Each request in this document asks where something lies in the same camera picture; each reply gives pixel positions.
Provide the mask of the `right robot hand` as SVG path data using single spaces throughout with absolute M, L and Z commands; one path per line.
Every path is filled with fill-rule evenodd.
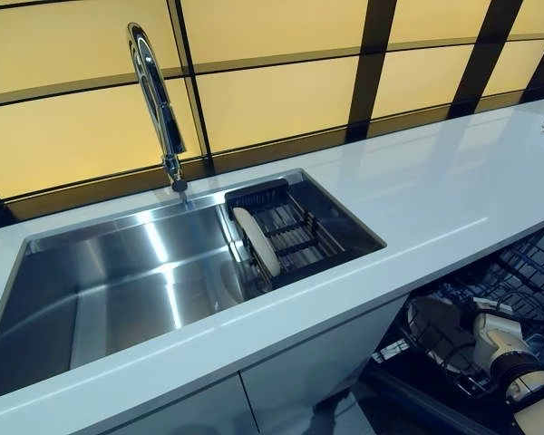
M 473 336 L 473 360 L 485 372 L 490 372 L 492 364 L 504 354 L 529 351 L 520 323 L 494 314 L 482 313 L 475 318 Z

